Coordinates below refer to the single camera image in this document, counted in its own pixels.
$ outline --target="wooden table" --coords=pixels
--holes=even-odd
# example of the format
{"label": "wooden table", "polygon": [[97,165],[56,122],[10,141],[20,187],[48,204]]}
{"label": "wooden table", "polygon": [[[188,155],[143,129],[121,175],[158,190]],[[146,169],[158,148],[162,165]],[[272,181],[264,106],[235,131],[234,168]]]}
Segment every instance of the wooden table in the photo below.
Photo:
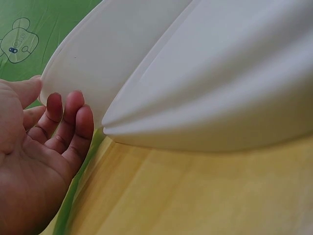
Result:
{"label": "wooden table", "polygon": [[105,138],[82,177],[71,235],[311,235],[313,135],[236,153]]}

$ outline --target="white curved surface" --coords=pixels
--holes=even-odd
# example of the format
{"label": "white curved surface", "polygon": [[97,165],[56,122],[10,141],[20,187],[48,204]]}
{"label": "white curved surface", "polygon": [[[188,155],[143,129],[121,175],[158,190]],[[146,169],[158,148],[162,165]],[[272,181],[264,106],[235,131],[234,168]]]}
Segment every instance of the white curved surface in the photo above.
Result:
{"label": "white curved surface", "polygon": [[81,90],[95,126],[153,45],[192,0],[104,0],[63,40],[42,75],[40,101]]}
{"label": "white curved surface", "polygon": [[[110,10],[115,10],[111,19],[121,11],[122,0],[115,1],[121,4]],[[102,52],[110,54],[96,53],[95,59],[89,54],[84,41],[98,20],[87,20],[89,26],[81,27],[76,39],[63,45],[63,55],[57,54],[47,66],[43,96],[53,89],[66,94],[78,83],[95,119],[105,113],[104,132],[133,145],[238,150],[313,131],[313,1],[193,0],[187,8],[186,1],[162,27],[148,30],[150,36],[134,50],[130,44],[116,46],[120,30],[134,35],[139,22],[130,16],[145,5],[128,2],[137,4],[133,11],[125,8],[119,14],[128,24],[117,30],[108,23],[119,34],[99,33],[108,37]],[[153,8],[140,12],[145,12],[145,21],[159,24],[158,18],[149,19]],[[77,50],[88,60],[70,62]],[[128,50],[131,56],[121,57]],[[92,70],[99,59],[103,66],[98,63]],[[89,82],[75,80],[86,77],[87,71]]]}

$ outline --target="green mat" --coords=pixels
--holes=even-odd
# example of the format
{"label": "green mat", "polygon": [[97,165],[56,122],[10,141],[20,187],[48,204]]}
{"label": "green mat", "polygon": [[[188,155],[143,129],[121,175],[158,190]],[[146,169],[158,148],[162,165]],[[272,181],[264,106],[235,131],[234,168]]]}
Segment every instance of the green mat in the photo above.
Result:
{"label": "green mat", "polygon": [[[49,58],[68,33],[101,0],[1,0],[0,78],[22,81],[42,74]],[[34,102],[30,107],[39,105]],[[103,140],[97,131],[88,156],[60,209],[54,234],[65,234],[79,180]]]}

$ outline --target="skin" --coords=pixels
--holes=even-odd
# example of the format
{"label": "skin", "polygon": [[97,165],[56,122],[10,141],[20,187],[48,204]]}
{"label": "skin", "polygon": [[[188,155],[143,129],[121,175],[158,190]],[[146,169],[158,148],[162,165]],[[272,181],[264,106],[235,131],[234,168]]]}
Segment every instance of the skin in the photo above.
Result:
{"label": "skin", "polygon": [[57,93],[46,107],[24,110],[41,87],[39,76],[0,80],[0,234],[40,233],[90,147],[93,117],[82,93],[68,95],[64,114]]}

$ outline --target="cartoon bear print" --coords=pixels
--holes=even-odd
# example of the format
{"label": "cartoon bear print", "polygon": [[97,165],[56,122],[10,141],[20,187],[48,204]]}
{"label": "cartoon bear print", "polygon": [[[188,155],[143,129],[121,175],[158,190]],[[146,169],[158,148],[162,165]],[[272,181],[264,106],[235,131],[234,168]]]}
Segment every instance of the cartoon bear print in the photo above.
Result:
{"label": "cartoon bear print", "polygon": [[13,64],[25,60],[38,45],[39,38],[36,34],[27,31],[30,21],[19,18],[14,21],[12,30],[3,39],[0,39],[0,56],[5,54]]}

